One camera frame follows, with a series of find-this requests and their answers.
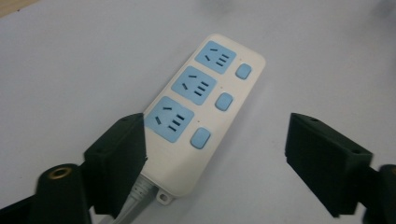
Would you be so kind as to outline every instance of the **power strip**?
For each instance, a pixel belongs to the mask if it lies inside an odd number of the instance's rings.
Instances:
[[[192,191],[264,66],[260,54],[211,35],[146,109],[141,174],[160,203]]]

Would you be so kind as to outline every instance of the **white cable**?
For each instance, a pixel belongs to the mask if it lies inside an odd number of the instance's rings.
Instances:
[[[131,193],[129,194],[120,214],[112,222],[112,224],[121,224],[137,205],[147,196],[154,186],[142,175],[134,182]]]

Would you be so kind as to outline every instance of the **brass screw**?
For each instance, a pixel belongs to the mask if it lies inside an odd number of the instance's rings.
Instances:
[[[49,173],[49,179],[60,179],[72,173],[70,167],[61,167]]]

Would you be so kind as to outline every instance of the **power strip casing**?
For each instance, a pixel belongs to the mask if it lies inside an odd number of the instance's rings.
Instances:
[[[209,50],[210,46],[207,44],[213,42],[225,48],[222,50],[230,50],[231,53],[234,53],[233,59],[227,60],[225,69],[222,67],[219,70],[211,65],[198,62],[205,56],[203,51]],[[248,64],[251,68],[246,79],[235,74],[238,69],[241,69],[242,64]],[[258,80],[264,66],[265,60],[260,54],[225,36],[211,35],[191,55],[146,109],[144,114],[148,161],[143,168],[142,175],[156,185],[160,189],[160,193],[167,196],[165,198],[182,197],[192,191],[253,85]],[[213,89],[200,105],[172,90],[174,83],[180,80],[179,77],[189,67],[198,69],[216,80]],[[216,103],[224,92],[232,96],[232,103],[227,110],[221,111],[216,107]],[[191,121],[175,142],[155,133],[147,125],[150,112],[164,97],[172,99],[193,112]],[[210,131],[210,137],[201,149],[191,144],[191,139],[199,128]],[[167,204],[164,197],[157,196],[157,199],[161,203]]]

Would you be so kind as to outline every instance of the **white table surface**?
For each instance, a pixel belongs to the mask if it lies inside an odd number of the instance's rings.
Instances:
[[[194,192],[134,223],[361,223],[333,219],[287,165],[291,112],[396,163],[394,0],[41,0],[0,19],[0,207],[142,112],[219,33],[267,66]]]

